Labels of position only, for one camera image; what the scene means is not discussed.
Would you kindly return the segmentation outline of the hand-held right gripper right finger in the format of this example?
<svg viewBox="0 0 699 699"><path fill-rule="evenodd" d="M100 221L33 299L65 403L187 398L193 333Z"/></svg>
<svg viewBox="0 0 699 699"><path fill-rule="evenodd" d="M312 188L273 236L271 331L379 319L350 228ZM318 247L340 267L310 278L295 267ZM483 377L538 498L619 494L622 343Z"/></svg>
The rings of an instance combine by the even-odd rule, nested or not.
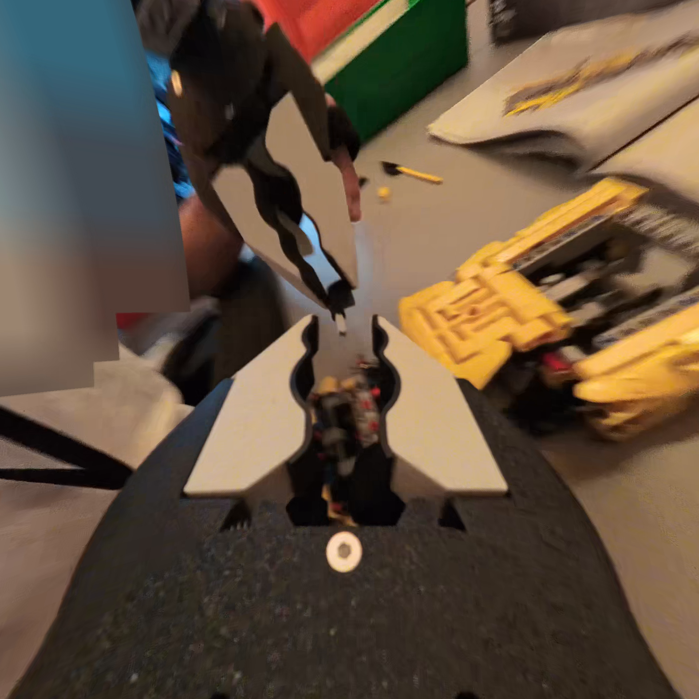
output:
<svg viewBox="0 0 699 699"><path fill-rule="evenodd" d="M385 318L372 318L375 355L395 381L381 415L404 501L504 496L509 488L457 379Z"/></svg>

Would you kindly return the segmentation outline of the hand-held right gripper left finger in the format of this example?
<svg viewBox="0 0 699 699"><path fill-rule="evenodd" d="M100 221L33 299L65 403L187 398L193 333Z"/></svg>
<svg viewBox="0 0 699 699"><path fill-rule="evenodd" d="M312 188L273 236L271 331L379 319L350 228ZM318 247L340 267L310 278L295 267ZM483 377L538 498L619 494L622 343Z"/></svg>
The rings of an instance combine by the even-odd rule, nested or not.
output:
<svg viewBox="0 0 699 699"><path fill-rule="evenodd" d="M314 382L318 318L306 315L232 377L183 494L292 498L289 463L310 444L305 404Z"/></svg>

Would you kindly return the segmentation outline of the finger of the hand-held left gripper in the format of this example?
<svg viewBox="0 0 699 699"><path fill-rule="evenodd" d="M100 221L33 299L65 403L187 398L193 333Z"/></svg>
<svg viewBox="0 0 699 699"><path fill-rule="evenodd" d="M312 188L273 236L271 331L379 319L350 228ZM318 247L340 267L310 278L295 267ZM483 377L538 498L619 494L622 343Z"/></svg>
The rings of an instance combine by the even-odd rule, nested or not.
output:
<svg viewBox="0 0 699 699"><path fill-rule="evenodd" d="M213 187L249 249L277 275L327 309L327 291L303 255L301 240L305 235L275 205L263 202L267 217L263 216L248 172L238 166L226 167L218 172Z"/></svg>
<svg viewBox="0 0 699 699"><path fill-rule="evenodd" d="M291 93L270 112L266 147L273 160L290 172L299 187L301 218L315 230L311 261L319 261L320 256L324 256L337 277L356 289L359 273L355 231L348 213L342 175L319 152Z"/></svg>

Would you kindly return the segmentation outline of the black toy axle connector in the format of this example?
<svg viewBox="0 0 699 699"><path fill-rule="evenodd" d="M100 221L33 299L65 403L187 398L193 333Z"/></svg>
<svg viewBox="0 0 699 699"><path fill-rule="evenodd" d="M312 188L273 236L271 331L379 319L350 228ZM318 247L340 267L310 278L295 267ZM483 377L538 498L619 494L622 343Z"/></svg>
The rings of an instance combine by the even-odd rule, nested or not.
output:
<svg viewBox="0 0 699 699"><path fill-rule="evenodd" d="M354 291L344 279L338 279L327 288L327 308L333 317L346 315L348 308L355 306Z"/></svg>

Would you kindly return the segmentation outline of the yellow toy brick car model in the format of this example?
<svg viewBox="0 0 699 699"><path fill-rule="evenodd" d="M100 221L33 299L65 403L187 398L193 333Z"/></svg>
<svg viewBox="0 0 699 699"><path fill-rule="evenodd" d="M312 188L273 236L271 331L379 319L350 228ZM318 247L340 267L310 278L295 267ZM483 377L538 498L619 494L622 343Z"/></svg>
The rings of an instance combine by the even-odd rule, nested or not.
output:
<svg viewBox="0 0 699 699"><path fill-rule="evenodd" d="M632 439L698 403L698 217L602 179L401 299L398 322L465 397L485 389L529 434L583 420L607 441ZM310 406L328 516L386 526L409 501L391 488L381 415L395 381L372 343Z"/></svg>

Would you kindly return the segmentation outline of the person's left forearm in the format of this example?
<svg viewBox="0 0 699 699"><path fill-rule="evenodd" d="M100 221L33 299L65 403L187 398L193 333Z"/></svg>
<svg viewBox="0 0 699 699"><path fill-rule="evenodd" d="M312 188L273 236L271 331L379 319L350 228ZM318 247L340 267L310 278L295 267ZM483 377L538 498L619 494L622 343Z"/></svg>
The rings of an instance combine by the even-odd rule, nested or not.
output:
<svg viewBox="0 0 699 699"><path fill-rule="evenodd" d="M179 206L191 300L216 296L239 266L243 239L237 229L225 227L193 194Z"/></svg>

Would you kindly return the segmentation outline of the person's left hand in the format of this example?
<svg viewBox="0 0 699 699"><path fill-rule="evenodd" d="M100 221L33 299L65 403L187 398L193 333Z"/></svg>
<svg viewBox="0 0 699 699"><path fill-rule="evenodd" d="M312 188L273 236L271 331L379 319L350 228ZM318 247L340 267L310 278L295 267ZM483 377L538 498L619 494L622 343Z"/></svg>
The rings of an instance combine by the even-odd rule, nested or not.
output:
<svg viewBox="0 0 699 699"><path fill-rule="evenodd" d="M348 149L341 146L333 150L332 162L343 181L350 222L357 223L362 219L361 187Z"/></svg>

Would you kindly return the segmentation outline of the orange felt bag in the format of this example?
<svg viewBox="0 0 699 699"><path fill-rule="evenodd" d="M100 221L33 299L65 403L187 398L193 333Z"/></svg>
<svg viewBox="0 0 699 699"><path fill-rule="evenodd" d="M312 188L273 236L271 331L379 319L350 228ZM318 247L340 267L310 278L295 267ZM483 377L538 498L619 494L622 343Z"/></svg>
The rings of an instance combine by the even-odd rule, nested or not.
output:
<svg viewBox="0 0 699 699"><path fill-rule="evenodd" d="M329 47L379 1L253 1L265 27L278 24L308 62Z"/></svg>

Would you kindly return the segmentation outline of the black dimpled chair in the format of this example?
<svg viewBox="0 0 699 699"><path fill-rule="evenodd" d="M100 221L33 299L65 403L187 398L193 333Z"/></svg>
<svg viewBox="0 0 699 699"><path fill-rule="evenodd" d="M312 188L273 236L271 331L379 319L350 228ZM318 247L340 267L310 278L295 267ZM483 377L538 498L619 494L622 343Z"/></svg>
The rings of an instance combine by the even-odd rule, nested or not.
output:
<svg viewBox="0 0 699 699"><path fill-rule="evenodd" d="M258 257L240 262L213 301L213 312L196 321L163 365L164 377L190 407L196 407L287 329L277 278Z"/></svg>

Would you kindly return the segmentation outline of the green storage bin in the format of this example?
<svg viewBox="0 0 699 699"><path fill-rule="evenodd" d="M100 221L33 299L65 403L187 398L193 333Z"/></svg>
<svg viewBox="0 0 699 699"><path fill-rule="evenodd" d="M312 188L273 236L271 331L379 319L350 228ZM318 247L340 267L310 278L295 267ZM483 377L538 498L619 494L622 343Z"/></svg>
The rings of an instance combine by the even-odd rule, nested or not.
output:
<svg viewBox="0 0 699 699"><path fill-rule="evenodd" d="M382 31L363 41L343 66L330 67L340 48L349 48L360 30L383 10ZM326 91L345 110L361 144L385 130L418 102L467 66L466 1L384 1L315 63Z"/></svg>

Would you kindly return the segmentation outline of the white paper stack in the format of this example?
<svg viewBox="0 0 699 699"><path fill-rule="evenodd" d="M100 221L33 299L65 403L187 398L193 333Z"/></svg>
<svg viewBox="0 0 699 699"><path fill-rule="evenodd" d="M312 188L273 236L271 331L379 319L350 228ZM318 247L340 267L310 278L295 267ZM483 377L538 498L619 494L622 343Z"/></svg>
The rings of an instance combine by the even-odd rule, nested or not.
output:
<svg viewBox="0 0 699 699"><path fill-rule="evenodd" d="M371 46L410 9L412 1L381 1L362 15L311 62L314 76L326 84Z"/></svg>

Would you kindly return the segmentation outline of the open instruction booklet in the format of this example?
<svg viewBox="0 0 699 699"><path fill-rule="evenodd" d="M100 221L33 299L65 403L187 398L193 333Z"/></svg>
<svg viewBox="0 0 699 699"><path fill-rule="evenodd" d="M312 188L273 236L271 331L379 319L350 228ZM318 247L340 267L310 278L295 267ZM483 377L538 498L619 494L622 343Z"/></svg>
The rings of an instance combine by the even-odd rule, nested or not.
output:
<svg viewBox="0 0 699 699"><path fill-rule="evenodd" d="M427 127L444 143L558 141L590 170L698 97L698 2L544 35Z"/></svg>

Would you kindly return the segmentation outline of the toy car set box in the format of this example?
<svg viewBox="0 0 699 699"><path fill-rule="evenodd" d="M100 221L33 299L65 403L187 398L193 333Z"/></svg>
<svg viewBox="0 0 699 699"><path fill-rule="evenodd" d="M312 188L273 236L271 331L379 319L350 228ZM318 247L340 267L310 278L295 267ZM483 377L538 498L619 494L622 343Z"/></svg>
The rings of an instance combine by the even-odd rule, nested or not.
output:
<svg viewBox="0 0 699 699"><path fill-rule="evenodd" d="M616 15L645 13L678 1L488 1L491 40L496 45L543 36L563 27Z"/></svg>

